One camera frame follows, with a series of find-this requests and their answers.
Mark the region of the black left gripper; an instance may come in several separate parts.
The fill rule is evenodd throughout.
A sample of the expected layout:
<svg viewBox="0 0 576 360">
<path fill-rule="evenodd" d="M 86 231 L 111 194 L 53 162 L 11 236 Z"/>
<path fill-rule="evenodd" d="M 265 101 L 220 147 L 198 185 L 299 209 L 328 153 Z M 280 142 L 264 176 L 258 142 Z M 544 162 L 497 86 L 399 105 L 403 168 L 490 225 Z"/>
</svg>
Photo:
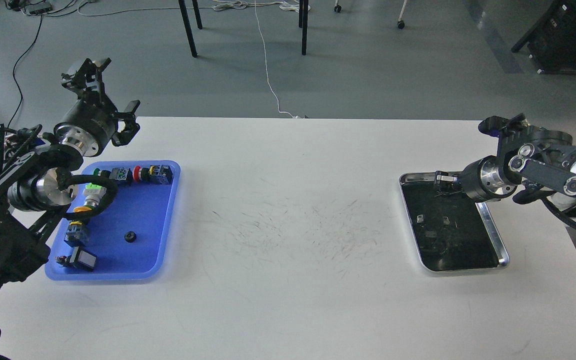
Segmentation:
<svg viewBox="0 0 576 360">
<path fill-rule="evenodd" d="M 115 147 L 126 146 L 141 129 L 136 116 L 140 100 L 130 101 L 125 111 L 119 112 L 106 95 L 102 73 L 111 61 L 109 57 L 86 58 L 61 75 L 62 87 L 77 100 L 55 125 L 54 135 L 60 144 L 76 148 L 83 157 L 98 157 L 110 141 Z M 123 123 L 121 131 L 119 122 Z"/>
</svg>

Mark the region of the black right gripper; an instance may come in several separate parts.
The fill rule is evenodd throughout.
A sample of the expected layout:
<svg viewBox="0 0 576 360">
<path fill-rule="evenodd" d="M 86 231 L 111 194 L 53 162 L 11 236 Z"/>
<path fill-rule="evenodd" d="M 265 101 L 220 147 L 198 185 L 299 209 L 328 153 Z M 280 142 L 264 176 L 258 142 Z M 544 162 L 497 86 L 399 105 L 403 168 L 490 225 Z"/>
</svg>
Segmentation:
<svg viewBox="0 0 576 360">
<path fill-rule="evenodd" d="M 434 173 L 434 189 L 437 193 L 463 191 L 473 202 L 484 203 L 508 198 L 516 186 L 505 182 L 499 174 L 498 157 L 487 156 L 474 161 L 459 173 L 450 174 L 437 170 Z"/>
</svg>

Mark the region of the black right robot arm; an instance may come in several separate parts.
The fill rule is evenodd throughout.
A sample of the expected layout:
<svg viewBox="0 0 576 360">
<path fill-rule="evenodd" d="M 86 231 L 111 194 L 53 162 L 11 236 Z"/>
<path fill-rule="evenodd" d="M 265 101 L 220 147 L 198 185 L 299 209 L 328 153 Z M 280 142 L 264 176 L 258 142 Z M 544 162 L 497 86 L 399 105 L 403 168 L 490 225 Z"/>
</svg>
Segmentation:
<svg viewBox="0 0 576 360">
<path fill-rule="evenodd" d="M 439 196 L 465 194 L 474 203 L 512 197 L 519 205 L 541 201 L 558 220 L 576 230 L 569 206 L 556 205 L 554 195 L 576 201 L 576 146 L 569 133 L 530 125 L 524 114 L 490 116 L 478 130 L 497 139 L 496 155 L 471 162 L 451 175 L 436 171 Z"/>
</svg>

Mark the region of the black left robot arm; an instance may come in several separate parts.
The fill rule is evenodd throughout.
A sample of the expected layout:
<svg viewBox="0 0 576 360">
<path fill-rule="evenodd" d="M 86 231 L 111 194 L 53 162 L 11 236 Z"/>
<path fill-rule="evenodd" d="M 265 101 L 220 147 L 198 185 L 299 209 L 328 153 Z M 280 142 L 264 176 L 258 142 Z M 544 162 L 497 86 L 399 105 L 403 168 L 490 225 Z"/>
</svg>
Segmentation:
<svg viewBox="0 0 576 360">
<path fill-rule="evenodd" d="M 61 76 L 77 96 L 51 132 L 42 125 L 0 125 L 0 290 L 23 282 L 48 262 L 47 241 L 61 220 L 83 222 L 104 212 L 118 185 L 100 175 L 74 172 L 109 143 L 125 146 L 140 130 L 139 100 L 119 111 L 110 100 L 103 72 L 110 58 L 85 59 Z"/>
</svg>

